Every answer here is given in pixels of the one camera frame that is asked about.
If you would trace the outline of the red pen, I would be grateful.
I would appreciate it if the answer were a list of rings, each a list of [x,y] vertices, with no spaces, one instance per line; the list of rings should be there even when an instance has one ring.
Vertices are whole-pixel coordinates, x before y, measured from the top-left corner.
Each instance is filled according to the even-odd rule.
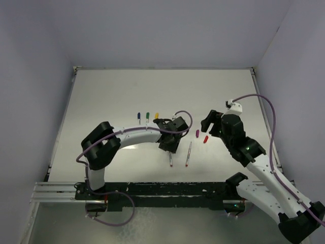
[[[186,156],[185,167],[188,167],[189,158],[190,158],[190,154],[191,154],[191,149],[192,149],[192,141],[189,144],[188,153],[187,153],[187,156]]]

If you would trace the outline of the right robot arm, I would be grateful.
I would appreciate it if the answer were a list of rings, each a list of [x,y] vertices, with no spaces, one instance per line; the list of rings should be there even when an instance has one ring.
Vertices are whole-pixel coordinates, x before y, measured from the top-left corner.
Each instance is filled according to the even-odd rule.
[[[244,131],[243,122],[236,114],[211,110],[201,121],[201,131],[222,140],[230,155],[255,175],[266,187],[257,187],[242,173],[226,182],[226,194],[251,201],[269,215],[282,235],[291,243],[301,243],[320,227],[324,205],[312,202],[302,194],[270,161],[265,149]]]

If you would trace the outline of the green pen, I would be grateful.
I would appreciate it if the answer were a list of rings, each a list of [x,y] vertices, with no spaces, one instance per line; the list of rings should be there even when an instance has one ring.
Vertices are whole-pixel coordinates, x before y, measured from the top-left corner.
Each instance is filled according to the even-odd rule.
[[[149,112],[147,112],[147,113],[146,113],[146,124],[148,124],[148,123],[149,123],[149,117],[150,117],[150,113],[149,113]]]

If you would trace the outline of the purple pen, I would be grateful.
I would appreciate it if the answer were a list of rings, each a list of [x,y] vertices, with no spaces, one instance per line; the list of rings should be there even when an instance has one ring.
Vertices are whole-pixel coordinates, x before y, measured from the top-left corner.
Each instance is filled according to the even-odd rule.
[[[173,167],[173,159],[172,159],[171,152],[169,152],[169,164],[170,164],[170,167]]]

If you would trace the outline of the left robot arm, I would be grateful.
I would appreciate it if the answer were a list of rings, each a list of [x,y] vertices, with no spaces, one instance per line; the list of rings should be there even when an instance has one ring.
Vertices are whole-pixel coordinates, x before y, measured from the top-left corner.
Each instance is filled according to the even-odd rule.
[[[81,142],[87,164],[87,194],[92,199],[104,195],[105,168],[120,149],[141,143],[158,143],[159,149],[174,154],[188,130],[189,125],[182,117],[157,118],[133,128],[113,127],[107,121],[100,123]]]

